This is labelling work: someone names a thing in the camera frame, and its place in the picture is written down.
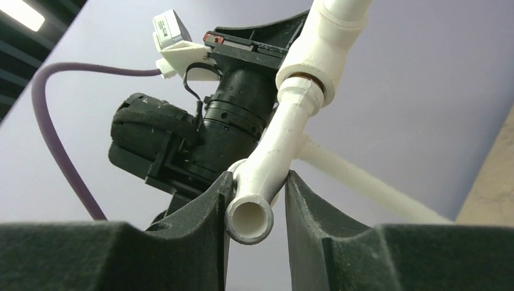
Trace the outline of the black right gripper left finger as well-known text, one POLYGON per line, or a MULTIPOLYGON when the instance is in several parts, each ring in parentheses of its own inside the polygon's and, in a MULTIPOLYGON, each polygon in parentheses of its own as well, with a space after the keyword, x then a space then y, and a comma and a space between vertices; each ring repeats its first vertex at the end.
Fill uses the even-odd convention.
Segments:
POLYGON ((224 290, 233 176, 142 231, 119 221, 1 225, 2 290, 224 290))

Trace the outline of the white plastic water faucet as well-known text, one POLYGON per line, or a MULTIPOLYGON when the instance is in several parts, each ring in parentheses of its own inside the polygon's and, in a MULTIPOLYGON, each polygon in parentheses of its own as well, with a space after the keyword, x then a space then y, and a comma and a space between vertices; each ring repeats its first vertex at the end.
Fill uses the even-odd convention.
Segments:
POLYGON ((306 76, 287 78, 278 90, 279 105, 265 134, 235 170, 235 196, 227 207, 229 236, 243 245, 260 243, 274 224, 272 202, 285 183, 310 117, 324 101, 320 86, 306 76))

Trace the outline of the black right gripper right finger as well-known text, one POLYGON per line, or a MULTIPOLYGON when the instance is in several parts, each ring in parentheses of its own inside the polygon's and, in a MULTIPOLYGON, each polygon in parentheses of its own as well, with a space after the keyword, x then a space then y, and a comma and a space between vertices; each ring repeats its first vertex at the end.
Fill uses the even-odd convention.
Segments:
POLYGON ((293 290, 512 290, 511 227, 369 227, 317 195, 294 171, 285 183, 293 290))

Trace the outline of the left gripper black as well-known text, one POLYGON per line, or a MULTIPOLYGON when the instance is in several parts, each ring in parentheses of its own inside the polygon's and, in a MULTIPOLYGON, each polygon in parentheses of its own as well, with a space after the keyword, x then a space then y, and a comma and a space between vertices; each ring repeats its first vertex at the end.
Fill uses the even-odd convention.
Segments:
POLYGON ((203 37, 208 56, 219 68, 254 69, 276 73, 289 48, 302 32, 308 11, 263 25, 217 27, 203 37))

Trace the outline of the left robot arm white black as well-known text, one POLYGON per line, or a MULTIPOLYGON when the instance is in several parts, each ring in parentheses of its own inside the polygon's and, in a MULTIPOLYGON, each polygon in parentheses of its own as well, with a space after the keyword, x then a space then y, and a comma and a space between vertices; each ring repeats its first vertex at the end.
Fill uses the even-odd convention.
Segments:
POLYGON ((117 109, 109 160, 172 194, 158 219, 197 198, 254 151, 277 102, 275 76, 306 18, 302 12, 268 24, 206 32, 208 63, 190 63, 183 84, 195 73, 212 73, 218 87, 196 100, 194 115, 142 93, 117 109))

